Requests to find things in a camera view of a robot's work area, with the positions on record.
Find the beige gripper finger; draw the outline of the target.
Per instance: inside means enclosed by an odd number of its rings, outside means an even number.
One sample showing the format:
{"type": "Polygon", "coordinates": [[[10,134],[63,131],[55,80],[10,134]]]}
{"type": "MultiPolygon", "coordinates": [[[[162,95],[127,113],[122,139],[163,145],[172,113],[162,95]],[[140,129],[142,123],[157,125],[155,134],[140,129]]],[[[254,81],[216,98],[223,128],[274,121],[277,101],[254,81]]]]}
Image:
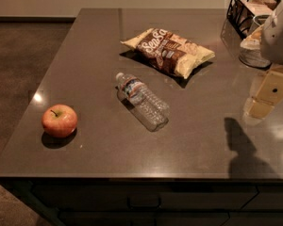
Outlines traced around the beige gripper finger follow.
{"type": "Polygon", "coordinates": [[[264,119],[283,101],[283,69],[269,69],[257,75],[246,100],[246,114],[264,119]]]}

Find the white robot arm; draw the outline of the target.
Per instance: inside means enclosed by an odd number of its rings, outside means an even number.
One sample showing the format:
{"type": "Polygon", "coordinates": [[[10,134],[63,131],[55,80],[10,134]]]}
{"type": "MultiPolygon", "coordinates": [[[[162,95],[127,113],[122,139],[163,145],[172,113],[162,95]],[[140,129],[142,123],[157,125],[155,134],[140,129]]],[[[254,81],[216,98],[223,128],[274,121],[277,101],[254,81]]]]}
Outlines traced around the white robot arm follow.
{"type": "Polygon", "coordinates": [[[270,69],[258,79],[258,90],[253,92],[245,106],[250,117],[263,119],[283,101],[283,0],[265,23],[244,41],[250,48],[259,49],[261,56],[272,63],[270,69]]]}

